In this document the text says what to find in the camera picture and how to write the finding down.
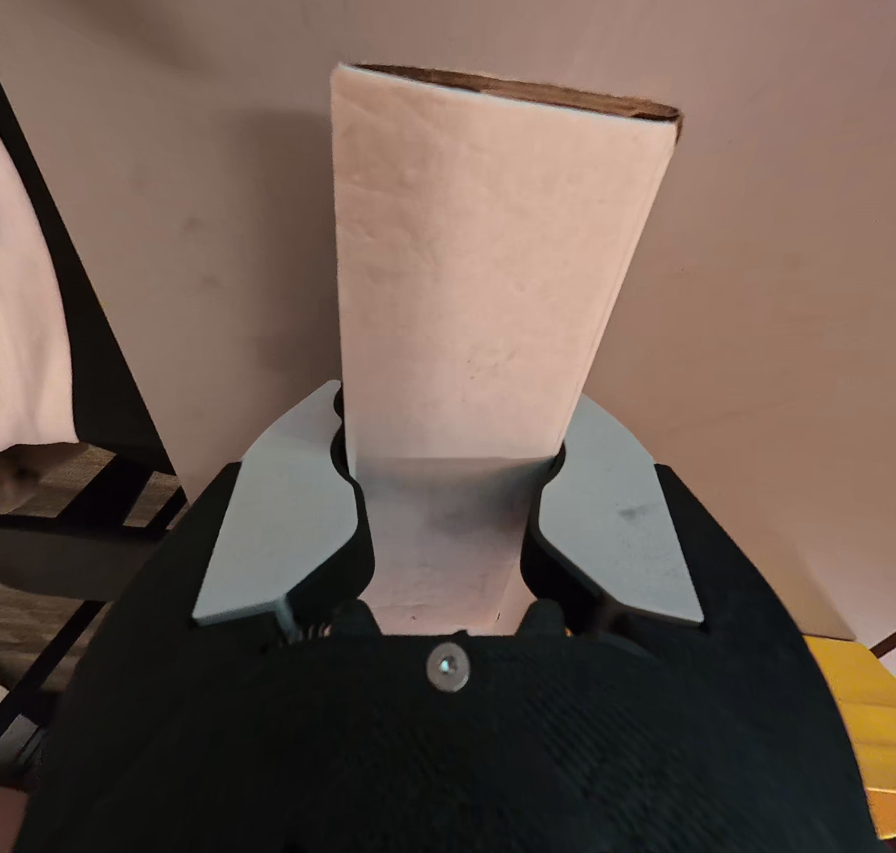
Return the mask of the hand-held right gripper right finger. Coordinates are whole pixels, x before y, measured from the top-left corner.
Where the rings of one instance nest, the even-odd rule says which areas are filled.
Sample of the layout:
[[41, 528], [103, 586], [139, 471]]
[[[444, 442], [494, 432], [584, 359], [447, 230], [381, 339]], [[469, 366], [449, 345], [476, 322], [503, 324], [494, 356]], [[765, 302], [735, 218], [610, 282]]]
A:
[[703, 622], [653, 457], [587, 395], [533, 495], [523, 580], [561, 606], [567, 625], [622, 613]]

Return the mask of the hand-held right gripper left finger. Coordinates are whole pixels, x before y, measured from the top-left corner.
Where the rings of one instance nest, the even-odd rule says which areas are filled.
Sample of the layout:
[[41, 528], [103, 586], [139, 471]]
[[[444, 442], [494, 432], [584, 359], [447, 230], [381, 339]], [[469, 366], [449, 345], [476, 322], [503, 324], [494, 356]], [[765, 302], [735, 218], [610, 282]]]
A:
[[375, 551], [342, 405], [342, 384], [323, 384], [243, 456], [192, 613], [199, 625], [333, 625], [369, 585]]

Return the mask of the white cardboard box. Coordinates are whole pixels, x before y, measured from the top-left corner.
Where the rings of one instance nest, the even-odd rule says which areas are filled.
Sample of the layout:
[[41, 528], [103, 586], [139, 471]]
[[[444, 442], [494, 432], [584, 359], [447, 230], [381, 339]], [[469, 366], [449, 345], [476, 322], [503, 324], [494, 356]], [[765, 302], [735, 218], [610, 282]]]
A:
[[492, 634], [680, 108], [414, 66], [330, 75], [347, 455], [389, 635]]

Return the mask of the black office chair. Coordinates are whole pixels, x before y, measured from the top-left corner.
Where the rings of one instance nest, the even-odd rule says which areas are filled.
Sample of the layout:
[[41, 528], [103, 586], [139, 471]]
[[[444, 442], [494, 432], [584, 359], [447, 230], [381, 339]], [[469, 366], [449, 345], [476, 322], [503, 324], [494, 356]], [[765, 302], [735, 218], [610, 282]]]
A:
[[2, 516], [2, 585], [77, 603], [2, 700], [7, 789], [28, 791], [37, 783], [61, 697], [47, 690], [47, 681], [104, 607], [124, 592], [185, 506], [184, 490], [175, 485], [145, 526], [126, 525], [151, 475], [116, 455], [58, 515]]

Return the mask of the person's white shirt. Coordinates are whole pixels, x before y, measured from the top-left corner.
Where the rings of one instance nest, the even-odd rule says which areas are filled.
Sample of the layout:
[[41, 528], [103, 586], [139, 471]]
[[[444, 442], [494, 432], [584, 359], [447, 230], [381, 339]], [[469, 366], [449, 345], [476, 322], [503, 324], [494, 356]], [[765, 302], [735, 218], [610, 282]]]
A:
[[75, 443], [73, 371], [49, 249], [1, 148], [1, 448]]

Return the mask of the yellow plastic bin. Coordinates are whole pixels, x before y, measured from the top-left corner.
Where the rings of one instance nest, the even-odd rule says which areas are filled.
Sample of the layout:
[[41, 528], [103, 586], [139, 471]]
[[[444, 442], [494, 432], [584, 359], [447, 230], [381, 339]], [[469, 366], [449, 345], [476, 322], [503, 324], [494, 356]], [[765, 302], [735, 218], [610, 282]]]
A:
[[866, 646], [806, 635], [840, 711], [880, 839], [895, 838], [895, 678]]

